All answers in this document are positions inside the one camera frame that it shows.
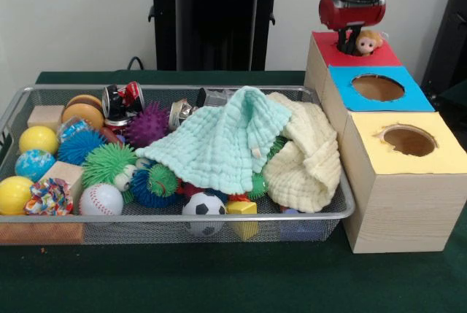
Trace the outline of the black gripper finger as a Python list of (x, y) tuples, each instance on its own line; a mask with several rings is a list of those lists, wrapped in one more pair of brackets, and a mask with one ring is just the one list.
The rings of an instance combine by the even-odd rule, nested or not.
[(338, 30), (337, 48), (341, 53), (348, 53), (350, 51), (347, 41), (347, 29), (342, 28)]
[(353, 26), (351, 28), (351, 33), (348, 39), (348, 50), (350, 53), (355, 53), (357, 50), (357, 39), (360, 35), (361, 29), (361, 26)]

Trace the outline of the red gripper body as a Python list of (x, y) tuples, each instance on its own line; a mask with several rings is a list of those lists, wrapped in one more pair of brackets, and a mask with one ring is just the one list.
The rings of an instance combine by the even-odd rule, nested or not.
[(328, 29), (339, 31), (353, 26), (374, 26), (385, 15), (385, 0), (356, 4), (341, 0), (320, 0), (320, 22)]

